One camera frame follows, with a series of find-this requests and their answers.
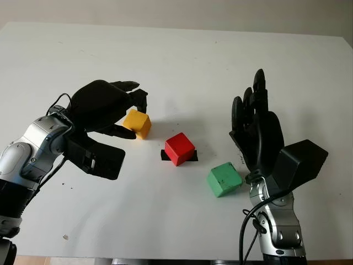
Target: wire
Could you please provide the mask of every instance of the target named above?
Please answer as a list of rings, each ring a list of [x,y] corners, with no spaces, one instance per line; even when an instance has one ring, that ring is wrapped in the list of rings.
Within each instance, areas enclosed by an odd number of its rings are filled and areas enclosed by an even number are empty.
[[[65,164],[66,161],[67,161],[67,158],[64,157],[64,158],[61,160],[61,162],[59,163],[59,165],[57,165],[56,168],[54,168],[54,169],[50,172],[50,174],[49,174],[43,181],[40,182],[39,188],[43,187],[43,185],[44,185],[45,183],[47,183],[47,181],[48,181],[49,179],[51,179],[52,176],[54,176],[56,172],[58,172],[58,170]]]
[[[248,252],[245,254],[244,262],[243,262],[244,265],[247,263],[247,258],[248,258],[249,254],[250,254],[250,251],[251,251],[252,248],[253,248],[253,245],[254,245],[254,243],[255,243],[255,240],[256,240],[258,234],[259,234],[259,231],[256,230],[255,236],[254,236],[254,238],[253,238],[253,240],[252,240],[252,242],[251,242],[251,244],[250,244],[250,246],[249,246]]]
[[[38,189],[35,191],[35,193],[33,194],[32,198],[29,199],[29,201],[27,202],[27,205],[32,201],[32,199],[38,194],[38,192],[40,191],[40,188],[44,186],[45,183],[47,183],[47,181],[49,179],[52,178],[52,176],[55,175],[56,172],[58,172],[58,170],[65,164],[65,162],[67,161],[67,158],[64,157],[61,162],[59,163],[59,165],[56,166],[56,168],[54,168],[49,174],[48,176],[42,180],[40,183],[39,183],[39,186],[38,186]]]
[[[240,228],[240,234],[239,234],[239,261],[240,265],[244,265],[244,258],[243,258],[243,248],[244,248],[244,233],[245,233],[245,228],[247,226],[247,223],[250,218],[253,218],[255,215],[254,213],[259,210],[262,206],[266,205],[267,203],[272,202],[275,199],[283,197],[282,193],[279,193],[273,197],[269,197],[268,199],[263,200],[261,203],[255,205],[250,211],[248,210],[243,210],[243,213],[246,215],[244,218],[244,221],[242,223],[242,227]]]
[[[72,106],[71,97],[70,97],[67,93],[62,93],[62,94],[57,98],[57,100],[56,100],[53,104],[51,104],[51,106],[49,107],[49,109],[46,111],[46,114],[45,114],[45,115],[48,115],[48,114],[49,114],[50,108],[53,107],[53,106],[61,99],[62,96],[67,96],[68,99],[69,99],[69,101],[70,101],[70,105]]]

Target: robotic hand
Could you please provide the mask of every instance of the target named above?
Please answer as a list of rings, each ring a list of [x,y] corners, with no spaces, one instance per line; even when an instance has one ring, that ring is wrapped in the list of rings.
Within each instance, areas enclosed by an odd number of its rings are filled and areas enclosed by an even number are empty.
[[[240,264],[247,259],[247,255],[243,258],[243,238],[250,218],[254,218],[266,264],[307,264],[292,191],[316,178],[328,153],[309,140],[284,146],[280,122],[268,110],[262,69],[255,75],[253,90],[246,89],[243,100],[234,98],[229,134],[250,170],[245,181],[251,185],[254,206],[245,212],[240,230]]]
[[[46,115],[36,119],[18,140],[11,142],[0,157],[0,264],[13,264],[21,215],[40,188],[70,160],[84,172],[117,179],[125,152],[88,137],[96,131],[110,136],[134,139],[133,131],[115,123],[136,106],[146,112],[147,93],[133,89],[138,83],[94,81],[77,91],[65,109],[50,106]],[[52,170],[55,159],[62,162]]]

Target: floor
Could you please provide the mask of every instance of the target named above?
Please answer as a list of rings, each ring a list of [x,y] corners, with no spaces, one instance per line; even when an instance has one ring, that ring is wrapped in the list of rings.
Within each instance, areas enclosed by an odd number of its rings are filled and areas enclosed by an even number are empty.
[[[49,258],[18,256],[15,265],[94,265],[93,258]],[[308,265],[353,265],[353,260],[309,261]]]

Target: wall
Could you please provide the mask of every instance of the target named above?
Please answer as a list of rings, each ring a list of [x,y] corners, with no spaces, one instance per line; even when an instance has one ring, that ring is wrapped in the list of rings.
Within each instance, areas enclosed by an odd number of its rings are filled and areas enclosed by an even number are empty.
[[[8,21],[263,31],[343,36],[352,0],[0,0]]]

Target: green cube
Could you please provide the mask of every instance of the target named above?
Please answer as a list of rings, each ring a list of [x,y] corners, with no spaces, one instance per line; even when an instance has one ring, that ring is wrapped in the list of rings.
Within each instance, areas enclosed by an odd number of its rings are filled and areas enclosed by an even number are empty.
[[[210,185],[216,197],[221,197],[243,184],[243,179],[234,169],[232,163],[228,162],[211,169],[207,176],[207,182]]]

